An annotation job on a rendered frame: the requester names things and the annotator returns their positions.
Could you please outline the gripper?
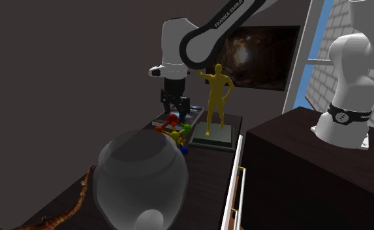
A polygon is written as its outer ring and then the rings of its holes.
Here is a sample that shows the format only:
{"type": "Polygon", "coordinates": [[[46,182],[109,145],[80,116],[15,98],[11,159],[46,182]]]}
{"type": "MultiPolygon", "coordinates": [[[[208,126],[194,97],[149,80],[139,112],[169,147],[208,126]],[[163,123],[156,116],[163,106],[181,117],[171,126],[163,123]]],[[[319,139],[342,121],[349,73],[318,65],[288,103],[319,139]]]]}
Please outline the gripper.
{"type": "Polygon", "coordinates": [[[175,104],[179,116],[178,120],[180,122],[185,121],[185,117],[190,113],[190,98],[182,97],[185,91],[185,79],[168,79],[164,78],[164,89],[161,90],[161,103],[164,107],[164,113],[170,113],[170,103],[175,104]]]}

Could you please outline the book with dark cover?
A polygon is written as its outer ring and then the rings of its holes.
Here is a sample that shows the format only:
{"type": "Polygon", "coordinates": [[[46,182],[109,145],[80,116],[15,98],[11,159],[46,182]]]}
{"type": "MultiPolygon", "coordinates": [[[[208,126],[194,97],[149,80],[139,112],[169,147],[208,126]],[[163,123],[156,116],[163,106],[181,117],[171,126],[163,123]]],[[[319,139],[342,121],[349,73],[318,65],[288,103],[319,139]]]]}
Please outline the book with dark cover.
{"type": "MultiPolygon", "coordinates": [[[[194,124],[196,123],[196,121],[199,119],[199,117],[202,115],[204,111],[204,108],[203,107],[198,107],[198,106],[190,106],[190,113],[188,113],[186,116],[185,116],[185,120],[182,122],[182,124],[188,124],[190,125],[191,127],[194,126],[194,124]]],[[[179,118],[179,111],[178,109],[172,105],[170,107],[170,113],[169,114],[165,114],[165,112],[162,112],[159,116],[157,116],[152,122],[151,124],[154,125],[154,126],[162,126],[164,123],[167,122],[168,120],[168,117],[169,115],[171,114],[175,114],[178,118],[179,118]]]]}

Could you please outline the colourful ball-and-stick toy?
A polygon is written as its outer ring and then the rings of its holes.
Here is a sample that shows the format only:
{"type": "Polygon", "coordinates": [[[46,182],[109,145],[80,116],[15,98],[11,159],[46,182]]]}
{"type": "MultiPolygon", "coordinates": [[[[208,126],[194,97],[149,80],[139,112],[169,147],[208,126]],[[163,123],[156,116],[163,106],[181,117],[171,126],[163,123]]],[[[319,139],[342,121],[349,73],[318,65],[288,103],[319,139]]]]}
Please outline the colourful ball-and-stick toy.
{"type": "Polygon", "coordinates": [[[154,130],[169,136],[176,143],[176,146],[184,156],[189,153],[187,147],[185,146],[185,137],[188,133],[191,132],[192,127],[189,124],[181,123],[175,114],[170,114],[167,121],[163,125],[156,126],[154,130]],[[164,130],[164,128],[169,124],[172,127],[171,132],[167,132],[164,130]],[[181,131],[176,130],[176,124],[181,126],[181,131]]]}

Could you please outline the golden human figure on base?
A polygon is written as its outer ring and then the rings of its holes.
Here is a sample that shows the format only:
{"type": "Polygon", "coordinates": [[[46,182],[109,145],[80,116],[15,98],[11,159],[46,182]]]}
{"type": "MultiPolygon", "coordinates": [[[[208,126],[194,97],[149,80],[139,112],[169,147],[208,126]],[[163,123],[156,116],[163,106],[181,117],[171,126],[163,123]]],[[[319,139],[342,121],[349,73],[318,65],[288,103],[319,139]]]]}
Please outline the golden human figure on base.
{"type": "Polygon", "coordinates": [[[233,128],[225,125],[224,106],[228,96],[234,89],[234,84],[229,76],[222,73],[223,66],[220,63],[215,65],[215,74],[204,74],[197,70],[199,77],[205,78],[210,83],[210,95],[208,99],[208,115],[206,122],[200,122],[195,127],[191,136],[189,146],[205,147],[233,152],[235,150],[233,128]],[[213,113],[217,109],[220,117],[219,127],[217,123],[211,127],[213,113]]]}

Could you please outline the clear glass fishbowl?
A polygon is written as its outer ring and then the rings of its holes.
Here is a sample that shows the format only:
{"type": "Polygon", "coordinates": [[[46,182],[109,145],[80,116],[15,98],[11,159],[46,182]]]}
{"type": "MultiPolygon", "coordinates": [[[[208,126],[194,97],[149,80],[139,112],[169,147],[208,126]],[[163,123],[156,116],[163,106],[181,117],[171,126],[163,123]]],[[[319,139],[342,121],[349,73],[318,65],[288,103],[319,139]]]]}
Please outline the clear glass fishbowl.
{"type": "Polygon", "coordinates": [[[93,173],[93,197],[113,230],[170,230],[189,173],[176,143],[151,129],[111,140],[93,173]]]}

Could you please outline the dark robot stand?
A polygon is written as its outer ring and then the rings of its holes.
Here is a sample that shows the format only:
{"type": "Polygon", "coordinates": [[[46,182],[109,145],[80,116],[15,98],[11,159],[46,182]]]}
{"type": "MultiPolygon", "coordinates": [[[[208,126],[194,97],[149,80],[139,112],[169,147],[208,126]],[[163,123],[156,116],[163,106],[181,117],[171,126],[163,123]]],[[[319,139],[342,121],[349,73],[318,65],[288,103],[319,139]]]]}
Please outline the dark robot stand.
{"type": "Polygon", "coordinates": [[[374,128],[353,150],[312,132],[320,114],[296,108],[246,132],[244,230],[374,230],[374,128]]]}

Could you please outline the brown dinosaur toy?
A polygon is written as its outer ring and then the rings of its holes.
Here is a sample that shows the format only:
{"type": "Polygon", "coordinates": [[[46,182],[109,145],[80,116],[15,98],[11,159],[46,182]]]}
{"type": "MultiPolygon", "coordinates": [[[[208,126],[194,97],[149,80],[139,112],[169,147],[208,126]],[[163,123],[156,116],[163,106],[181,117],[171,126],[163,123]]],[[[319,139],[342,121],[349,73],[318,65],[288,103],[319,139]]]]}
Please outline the brown dinosaur toy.
{"type": "Polygon", "coordinates": [[[88,188],[89,175],[90,175],[91,170],[94,167],[95,167],[95,164],[90,166],[90,168],[88,169],[86,173],[85,178],[80,182],[82,186],[82,190],[80,192],[80,196],[78,200],[76,201],[75,205],[72,208],[56,216],[52,216],[52,217],[44,216],[42,217],[41,221],[38,223],[31,224],[31,225],[21,225],[18,227],[14,227],[10,230],[55,230],[55,228],[58,225],[70,219],[73,215],[75,215],[75,213],[77,213],[77,211],[79,211],[79,209],[81,208],[84,202],[84,199],[87,193],[87,188],[88,188]]]}

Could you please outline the dark wall picture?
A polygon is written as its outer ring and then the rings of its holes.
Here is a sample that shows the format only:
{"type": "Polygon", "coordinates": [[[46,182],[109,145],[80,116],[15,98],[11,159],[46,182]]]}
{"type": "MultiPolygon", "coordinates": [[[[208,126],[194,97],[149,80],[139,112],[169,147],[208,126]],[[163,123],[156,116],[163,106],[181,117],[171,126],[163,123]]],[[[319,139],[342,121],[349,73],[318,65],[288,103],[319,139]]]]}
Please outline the dark wall picture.
{"type": "Polygon", "coordinates": [[[283,91],[287,84],[300,26],[242,26],[237,28],[208,63],[205,72],[223,66],[236,87],[283,91]]]}

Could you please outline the window with white frame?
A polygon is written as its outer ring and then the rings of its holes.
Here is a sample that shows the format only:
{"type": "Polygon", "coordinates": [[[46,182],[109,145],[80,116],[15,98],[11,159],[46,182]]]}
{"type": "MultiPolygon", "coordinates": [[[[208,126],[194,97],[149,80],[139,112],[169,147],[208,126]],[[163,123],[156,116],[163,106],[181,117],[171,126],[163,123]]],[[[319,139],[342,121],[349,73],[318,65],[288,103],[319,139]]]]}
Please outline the window with white frame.
{"type": "MultiPolygon", "coordinates": [[[[368,26],[374,30],[374,23],[368,26]]],[[[283,112],[297,107],[326,111],[338,83],[328,50],[338,37],[357,32],[350,23],[349,0],[311,0],[283,112]]],[[[374,61],[368,65],[368,77],[374,81],[374,61]]],[[[374,105],[372,111],[368,124],[374,127],[374,105]]]]}

